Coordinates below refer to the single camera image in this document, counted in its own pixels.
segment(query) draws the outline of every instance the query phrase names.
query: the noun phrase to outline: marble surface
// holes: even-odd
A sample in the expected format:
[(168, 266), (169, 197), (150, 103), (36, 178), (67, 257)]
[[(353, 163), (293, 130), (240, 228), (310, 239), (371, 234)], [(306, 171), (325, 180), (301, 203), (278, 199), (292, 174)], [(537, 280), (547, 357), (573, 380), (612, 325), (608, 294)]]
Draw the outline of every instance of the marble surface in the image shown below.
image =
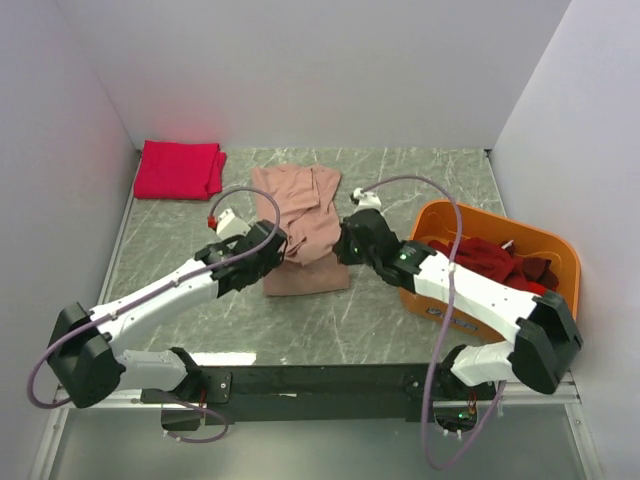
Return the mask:
[[(225, 187), (250, 184), (249, 169), (280, 163), (326, 165), (342, 172), (335, 197), (340, 216), (353, 212), (349, 194), (398, 174), (429, 177), (463, 203), (504, 214), (485, 152), (480, 149), (230, 149)], [(399, 237), (411, 232), (421, 207), (440, 194), (419, 182), (379, 189), (384, 214)], [(223, 202), (245, 219), (255, 208), (251, 195)], [(180, 266), (214, 240), (206, 202), (135, 200), (114, 268), (108, 300), (127, 295)], [(189, 352), (249, 352), (257, 364), (395, 363), (428, 361), (439, 325), (404, 310), (397, 290), (367, 267), (351, 267), (351, 288), (304, 297), (267, 298), (261, 284), (196, 307), (159, 327), (136, 345), (142, 350), (172, 346)], [(450, 330), (444, 354), (460, 343), (480, 340)]]

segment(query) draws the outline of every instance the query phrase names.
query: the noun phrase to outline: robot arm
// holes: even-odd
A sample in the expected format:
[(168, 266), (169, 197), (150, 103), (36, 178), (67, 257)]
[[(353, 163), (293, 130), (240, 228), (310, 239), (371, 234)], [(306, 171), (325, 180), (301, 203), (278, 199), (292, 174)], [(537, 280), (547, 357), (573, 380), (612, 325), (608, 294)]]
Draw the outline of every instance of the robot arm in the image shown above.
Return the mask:
[(230, 209), (214, 223), (221, 241), (207, 245), (164, 278), (90, 312), (77, 303), (60, 312), (49, 345), (88, 322), (111, 316), (111, 321), (78, 335), (47, 359), (78, 408), (94, 405), (116, 390), (155, 388), (188, 395), (185, 389), (202, 387), (200, 371), (184, 350), (140, 352), (129, 348), (163, 322), (256, 283), (282, 262), (280, 250), (286, 234), (278, 228), (257, 253), (207, 271), (207, 266), (258, 245), (274, 228), (265, 220), (249, 226)]
[(334, 247), (342, 263), (366, 264), (388, 284), (443, 302), (449, 298), (454, 269), (455, 308), (500, 333), (505, 341), (482, 347), (460, 346), (445, 363), (466, 386), (519, 380), (545, 394), (555, 392), (582, 347), (582, 338), (564, 298), (515, 290), (460, 265), (450, 267), (442, 253), (415, 241), (399, 241), (379, 211), (380, 201), (358, 189), (356, 212), (341, 224)]

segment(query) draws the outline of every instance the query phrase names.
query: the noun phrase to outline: white wall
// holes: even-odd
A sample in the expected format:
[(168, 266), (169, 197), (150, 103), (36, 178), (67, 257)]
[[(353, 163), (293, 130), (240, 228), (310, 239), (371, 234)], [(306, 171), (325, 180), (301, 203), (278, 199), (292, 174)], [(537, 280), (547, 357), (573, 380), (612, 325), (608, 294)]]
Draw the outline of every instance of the white wall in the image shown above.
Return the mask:
[(509, 215), (578, 250), (575, 374), (607, 478), (640, 474), (640, 2), (573, 0), (492, 161)]
[(20, 480), (48, 415), (28, 404), (27, 373), (57, 312), (96, 301), (134, 160), (53, 1), (0, 3), (0, 62), (0, 476)]
[(127, 130), (493, 147), (569, 0), (58, 0)]

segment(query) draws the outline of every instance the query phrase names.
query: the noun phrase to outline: orange plastic tub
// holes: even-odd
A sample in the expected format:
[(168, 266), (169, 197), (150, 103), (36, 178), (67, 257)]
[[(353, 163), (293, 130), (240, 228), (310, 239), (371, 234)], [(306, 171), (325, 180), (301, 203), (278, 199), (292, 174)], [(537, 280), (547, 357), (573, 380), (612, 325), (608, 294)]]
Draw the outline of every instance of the orange plastic tub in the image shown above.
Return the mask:
[[(558, 276), (557, 292), (564, 296), (576, 318), (580, 288), (580, 261), (575, 250), (562, 238), (544, 230), (485, 212), (469, 205), (458, 204), (462, 213), (463, 238), (480, 237), (492, 243), (513, 240), (516, 254), (523, 257), (543, 257), (551, 260), (551, 271)], [(440, 240), (447, 244), (455, 238), (456, 219), (448, 200), (427, 203), (413, 227), (411, 240), (428, 243)], [(404, 306), (411, 312), (442, 322), (446, 304), (433, 298), (400, 290)], [(454, 310), (451, 327), (482, 337), (488, 342), (502, 341), (502, 336), (477, 319)]]

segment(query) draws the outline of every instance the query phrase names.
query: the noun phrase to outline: laundry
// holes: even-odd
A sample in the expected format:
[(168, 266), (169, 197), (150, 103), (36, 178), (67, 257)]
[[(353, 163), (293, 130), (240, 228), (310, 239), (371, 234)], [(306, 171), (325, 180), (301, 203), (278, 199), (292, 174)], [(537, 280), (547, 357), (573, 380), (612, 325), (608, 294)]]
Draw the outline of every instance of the laundry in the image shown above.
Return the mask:
[[(453, 244), (432, 240), (429, 246), (449, 255)], [(469, 238), (460, 243), (455, 261), (475, 273), (518, 290), (540, 295), (547, 289), (558, 288), (558, 277), (550, 270), (551, 260), (520, 257), (515, 254), (515, 248), (513, 242), (502, 248), (481, 238)]]
[(133, 194), (136, 198), (209, 200), (222, 191), (226, 159), (217, 143), (185, 145), (147, 140)]
[[(338, 263), (332, 246), (340, 237), (333, 197), (337, 170), (314, 165), (253, 168), (256, 188), (271, 194), (280, 207), (280, 227), (287, 233), (284, 262), (263, 280), (265, 295), (307, 295), (349, 288), (349, 270)], [(275, 220), (271, 203), (256, 196), (258, 218)]]

